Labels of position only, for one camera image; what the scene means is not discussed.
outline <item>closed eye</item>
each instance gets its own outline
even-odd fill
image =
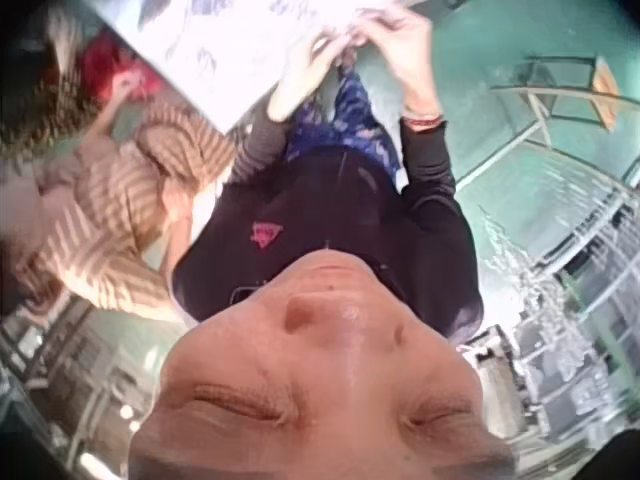
[[[474,418],[473,406],[469,402],[451,402],[438,406],[432,401],[426,401],[407,417],[406,423],[412,428],[420,429],[429,428],[443,421],[464,418]]]
[[[225,385],[198,385],[193,399],[210,403],[226,412],[262,422],[278,423],[284,417],[273,402],[254,392],[239,392]]]

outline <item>striped shirt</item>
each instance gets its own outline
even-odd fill
[[[99,308],[175,318],[164,278],[141,259],[167,227],[164,180],[202,190],[234,153],[200,114],[169,104],[150,106],[133,140],[121,146],[91,139],[36,172],[46,194],[44,246],[17,263],[16,276],[40,302],[56,291],[49,273]]]

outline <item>wrist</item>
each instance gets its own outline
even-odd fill
[[[442,115],[442,106],[435,91],[428,88],[405,90],[404,107],[418,116]]]
[[[291,116],[292,111],[283,105],[282,95],[278,88],[273,92],[267,104],[267,117],[275,123],[284,123]]]
[[[433,73],[428,66],[411,81],[403,82],[403,90],[404,106],[410,112],[420,116],[442,115],[442,106],[438,100]]]

